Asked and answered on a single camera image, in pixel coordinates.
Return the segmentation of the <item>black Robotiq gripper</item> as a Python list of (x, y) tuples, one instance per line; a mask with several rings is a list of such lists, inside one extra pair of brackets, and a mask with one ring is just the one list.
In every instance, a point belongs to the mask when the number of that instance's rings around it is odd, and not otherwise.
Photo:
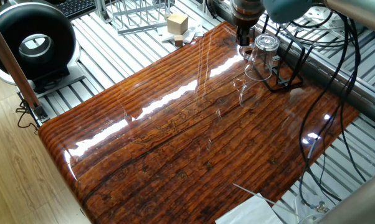
[(237, 26), (236, 42), (240, 46), (247, 46), (250, 44), (250, 28), (258, 23), (265, 8), (261, 0), (231, 0), (230, 5)]

